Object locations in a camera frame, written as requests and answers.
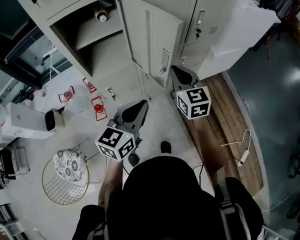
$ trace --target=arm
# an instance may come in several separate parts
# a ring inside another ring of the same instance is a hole
[[[217,171],[224,167],[225,177],[231,177],[228,159],[223,149],[218,144],[216,137],[206,117],[193,120],[196,129],[199,149],[201,151],[204,166],[211,178],[214,187],[218,184]]]
[[[102,182],[98,205],[105,207],[105,195],[109,185],[112,186],[113,190],[122,190],[122,177],[123,177],[124,161],[118,162],[110,159],[110,164],[107,168],[104,180]]]

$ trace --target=open locker door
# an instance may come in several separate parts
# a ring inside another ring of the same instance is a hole
[[[129,54],[134,63],[166,86],[184,22],[141,0],[116,0]]]

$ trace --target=key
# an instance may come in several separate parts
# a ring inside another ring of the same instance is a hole
[[[39,6],[39,8],[41,8],[40,5],[38,4],[38,0],[31,0],[31,2],[32,2],[33,4],[36,4],[37,6]]]

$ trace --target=person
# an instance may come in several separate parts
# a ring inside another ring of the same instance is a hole
[[[231,201],[242,208],[250,239],[256,240],[263,225],[259,206],[241,182],[231,177],[225,153],[213,133],[203,130],[207,128],[207,119],[193,121],[215,197],[201,189],[193,169],[185,161],[166,156],[171,154],[172,147],[163,141],[163,155],[135,166],[124,187],[123,162],[111,160],[99,192],[98,205],[87,205],[81,210],[72,239],[227,239],[220,212],[223,195],[217,177],[217,171],[224,168]],[[238,223],[228,219],[231,233],[240,231]]]

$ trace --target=patterned cushion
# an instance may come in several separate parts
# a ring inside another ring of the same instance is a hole
[[[64,149],[53,156],[53,164],[58,175],[68,182],[78,182],[86,171],[85,154],[78,149]]]

